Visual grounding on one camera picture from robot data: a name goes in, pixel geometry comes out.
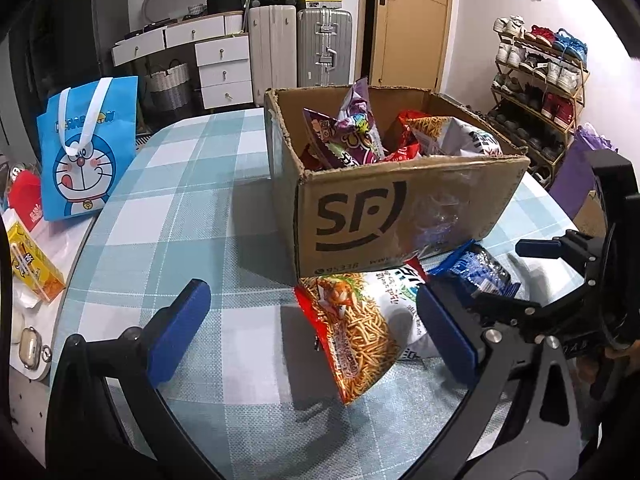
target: purple gift bag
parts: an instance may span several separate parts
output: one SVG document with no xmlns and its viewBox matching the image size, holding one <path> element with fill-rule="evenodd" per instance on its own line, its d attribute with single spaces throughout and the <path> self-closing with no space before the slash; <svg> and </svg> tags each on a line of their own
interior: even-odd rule
<svg viewBox="0 0 640 480">
<path fill-rule="evenodd" d="M 578 127 L 574 142 L 569 146 L 558 176 L 549 190 L 549 195 L 572 220 L 582 208 L 589 192 L 595 189 L 593 171 L 584 154 L 603 149 L 614 150 L 609 139 L 599 135 L 589 123 Z"/>
</svg>

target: tablecloth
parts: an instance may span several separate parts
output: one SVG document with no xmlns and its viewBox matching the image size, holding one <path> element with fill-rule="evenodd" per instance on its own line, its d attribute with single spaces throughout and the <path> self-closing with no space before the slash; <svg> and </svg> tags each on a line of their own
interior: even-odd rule
<svg viewBox="0 0 640 480">
<path fill-rule="evenodd" d="M 524 262 L 513 247 L 522 237 L 549 238 L 571 227 L 527 174 L 483 244 L 524 282 L 525 297 L 546 303 L 580 278 L 562 262 Z M 140 151 L 70 282 L 54 367 L 70 334 L 100 340 L 144 326 L 191 278 L 209 283 L 211 309 L 161 393 L 229 479 L 396 479 L 463 397 L 434 358 L 398 363 L 361 398 L 340 403 L 292 294 L 294 274 L 274 221 L 261 109 L 181 121 Z M 111 384 L 133 442 L 150 454 Z"/>
</svg>

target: red tongue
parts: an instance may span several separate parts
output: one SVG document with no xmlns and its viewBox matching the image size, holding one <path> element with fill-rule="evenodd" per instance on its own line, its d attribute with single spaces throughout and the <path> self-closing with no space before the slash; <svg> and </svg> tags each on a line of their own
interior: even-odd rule
<svg viewBox="0 0 640 480">
<path fill-rule="evenodd" d="M 62 184 L 64 187 L 68 187 L 69 189 L 73 189 L 72 183 L 71 183 L 71 177 L 68 175 L 62 176 L 62 178 L 60 179 L 60 184 Z"/>
</svg>

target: door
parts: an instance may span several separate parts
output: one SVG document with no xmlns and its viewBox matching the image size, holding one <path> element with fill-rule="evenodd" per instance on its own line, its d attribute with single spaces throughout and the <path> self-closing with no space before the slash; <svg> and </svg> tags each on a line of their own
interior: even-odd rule
<svg viewBox="0 0 640 480">
<path fill-rule="evenodd" d="M 374 86 L 434 89 L 440 73 L 449 0 L 376 0 Z"/>
</svg>

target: red envelope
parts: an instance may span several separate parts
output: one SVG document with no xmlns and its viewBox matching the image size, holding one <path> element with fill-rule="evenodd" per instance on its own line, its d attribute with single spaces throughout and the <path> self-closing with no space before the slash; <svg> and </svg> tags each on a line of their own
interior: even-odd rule
<svg viewBox="0 0 640 480">
<path fill-rule="evenodd" d="M 31 231 L 42 218 L 40 177 L 29 170 L 18 173 L 8 199 L 9 207 L 15 210 L 27 230 Z"/>
</svg>

